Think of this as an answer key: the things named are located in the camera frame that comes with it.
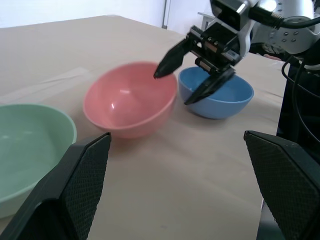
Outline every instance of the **black cable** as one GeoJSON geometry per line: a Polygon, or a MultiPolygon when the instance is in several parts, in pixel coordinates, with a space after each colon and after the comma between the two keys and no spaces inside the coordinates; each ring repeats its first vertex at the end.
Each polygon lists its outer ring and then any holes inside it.
{"type": "Polygon", "coordinates": [[[293,83],[293,87],[292,87],[292,104],[293,104],[293,110],[294,113],[297,115],[298,119],[300,120],[300,123],[302,124],[302,126],[304,127],[304,129],[309,133],[309,135],[311,137],[313,137],[313,139],[315,141],[318,142],[318,144],[320,144],[320,140],[310,131],[310,129],[307,127],[307,125],[305,124],[304,120],[302,119],[301,113],[299,111],[299,106],[298,106],[298,85],[299,85],[299,81],[301,80],[300,76],[303,72],[303,69],[305,67],[305,62],[303,61],[298,69],[298,72],[296,73],[296,76],[294,78],[294,83],[293,83]]]}
{"type": "Polygon", "coordinates": [[[277,28],[304,29],[304,28],[312,27],[317,24],[320,24],[320,17],[316,17],[314,19],[303,21],[303,22],[288,22],[286,21],[286,19],[284,19],[277,28]]]}
{"type": "Polygon", "coordinates": [[[252,20],[275,29],[304,29],[320,24],[320,17],[303,22],[289,22],[287,18],[283,18],[281,15],[265,10],[257,5],[250,8],[248,16],[252,20]]]}
{"type": "MultiPolygon", "coordinates": [[[[284,65],[282,66],[281,68],[281,73],[282,75],[288,80],[290,81],[291,83],[295,83],[295,81],[293,81],[285,72],[285,68],[287,67],[287,65],[289,64],[290,60],[293,58],[293,56],[290,56],[288,58],[288,60],[284,63],[284,65]]],[[[308,89],[304,88],[303,86],[301,86],[300,84],[298,85],[299,88],[301,88],[303,91],[307,92],[308,94],[310,94],[311,96],[317,98],[317,99],[320,99],[320,96],[319,95],[316,95],[314,94],[313,92],[309,91],[308,89]]]]}

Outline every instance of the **green bowl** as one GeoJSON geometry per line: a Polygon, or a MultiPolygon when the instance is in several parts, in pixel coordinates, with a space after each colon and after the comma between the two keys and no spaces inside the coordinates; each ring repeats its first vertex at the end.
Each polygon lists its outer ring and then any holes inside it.
{"type": "Polygon", "coordinates": [[[13,215],[77,139],[73,120],[49,106],[0,106],[0,218],[13,215]]]}

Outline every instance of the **pink bowl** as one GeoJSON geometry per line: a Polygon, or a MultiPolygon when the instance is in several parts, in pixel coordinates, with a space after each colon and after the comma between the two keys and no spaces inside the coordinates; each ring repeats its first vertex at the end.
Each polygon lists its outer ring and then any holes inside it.
{"type": "Polygon", "coordinates": [[[156,68],[156,63],[135,62],[105,73],[84,98],[85,116],[119,138],[155,132],[172,112],[178,88],[173,74],[155,80],[156,68]]]}

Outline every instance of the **table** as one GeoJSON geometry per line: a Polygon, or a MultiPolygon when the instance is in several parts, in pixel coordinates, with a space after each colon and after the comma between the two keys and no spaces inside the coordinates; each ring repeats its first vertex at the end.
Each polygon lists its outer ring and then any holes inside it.
{"type": "MultiPolygon", "coordinates": [[[[98,136],[82,111],[89,86],[120,64],[159,62],[183,37],[119,16],[0,29],[0,103],[54,106],[73,118],[78,139],[98,136]]],[[[188,54],[175,74],[194,61],[188,54]]],[[[178,99],[157,133],[113,139],[88,239],[256,239],[262,196],[243,135],[276,134],[281,66],[253,54],[237,65],[255,96],[235,117],[204,119],[178,99]]],[[[0,219],[0,232],[9,221],[0,219]]]]}
{"type": "Polygon", "coordinates": [[[209,23],[211,23],[216,18],[210,12],[198,12],[198,14],[202,16],[201,30],[203,31],[206,30],[209,23]]]}

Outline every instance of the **wall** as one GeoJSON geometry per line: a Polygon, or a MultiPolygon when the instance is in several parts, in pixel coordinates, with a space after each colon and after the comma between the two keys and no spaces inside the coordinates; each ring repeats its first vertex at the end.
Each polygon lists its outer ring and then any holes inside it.
{"type": "Polygon", "coordinates": [[[0,28],[101,15],[162,26],[165,0],[0,0],[0,28]]]}
{"type": "Polygon", "coordinates": [[[167,29],[185,35],[193,25],[201,27],[198,12],[211,13],[210,0],[171,0],[167,29]]]}

